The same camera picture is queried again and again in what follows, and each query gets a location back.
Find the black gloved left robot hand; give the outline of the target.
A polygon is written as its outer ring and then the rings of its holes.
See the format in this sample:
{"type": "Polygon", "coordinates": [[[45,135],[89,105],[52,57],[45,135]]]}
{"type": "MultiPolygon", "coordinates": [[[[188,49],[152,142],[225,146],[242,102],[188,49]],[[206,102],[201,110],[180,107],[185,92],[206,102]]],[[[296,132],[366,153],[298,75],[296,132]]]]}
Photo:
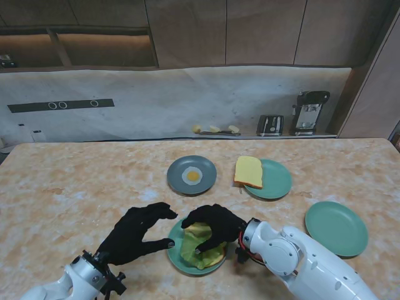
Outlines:
{"type": "Polygon", "coordinates": [[[177,216],[165,202],[131,207],[100,244],[96,254],[104,257],[104,264],[120,266],[141,256],[172,248],[175,246],[172,239],[144,242],[143,238],[160,219],[176,219],[177,216]]]}

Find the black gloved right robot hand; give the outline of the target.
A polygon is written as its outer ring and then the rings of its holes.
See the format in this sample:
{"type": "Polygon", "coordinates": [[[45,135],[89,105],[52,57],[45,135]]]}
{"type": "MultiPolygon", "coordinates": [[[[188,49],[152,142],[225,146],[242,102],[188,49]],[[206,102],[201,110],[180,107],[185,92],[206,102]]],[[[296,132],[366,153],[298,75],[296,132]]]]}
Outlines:
{"type": "Polygon", "coordinates": [[[214,249],[223,242],[234,242],[247,226],[245,220],[219,204],[204,205],[191,211],[181,228],[186,229],[194,223],[205,223],[211,228],[211,237],[197,246],[197,253],[214,249]]]}

